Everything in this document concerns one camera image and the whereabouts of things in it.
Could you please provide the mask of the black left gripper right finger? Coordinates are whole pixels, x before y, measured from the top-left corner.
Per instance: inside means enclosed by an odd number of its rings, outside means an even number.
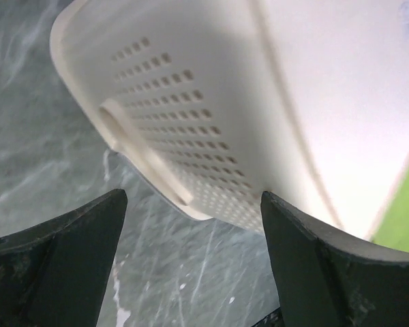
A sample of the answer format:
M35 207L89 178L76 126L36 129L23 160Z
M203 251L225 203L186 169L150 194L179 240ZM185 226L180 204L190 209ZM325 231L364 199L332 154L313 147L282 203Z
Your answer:
M268 191L260 211L285 326L409 326L408 252L350 235Z

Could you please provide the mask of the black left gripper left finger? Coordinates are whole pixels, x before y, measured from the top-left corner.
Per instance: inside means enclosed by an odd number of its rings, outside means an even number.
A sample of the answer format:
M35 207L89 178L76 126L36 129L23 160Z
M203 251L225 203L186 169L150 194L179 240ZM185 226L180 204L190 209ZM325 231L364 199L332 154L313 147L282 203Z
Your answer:
M0 326L96 326L126 208L113 189L0 237Z

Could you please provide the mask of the cream perforated basket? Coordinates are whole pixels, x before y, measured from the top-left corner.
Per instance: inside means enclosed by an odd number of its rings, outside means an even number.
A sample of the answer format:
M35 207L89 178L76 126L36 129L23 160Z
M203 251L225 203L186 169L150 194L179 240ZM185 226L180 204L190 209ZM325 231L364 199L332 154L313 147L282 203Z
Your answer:
M409 1L73 1L50 53L192 219L262 233L270 191L371 239L409 173Z

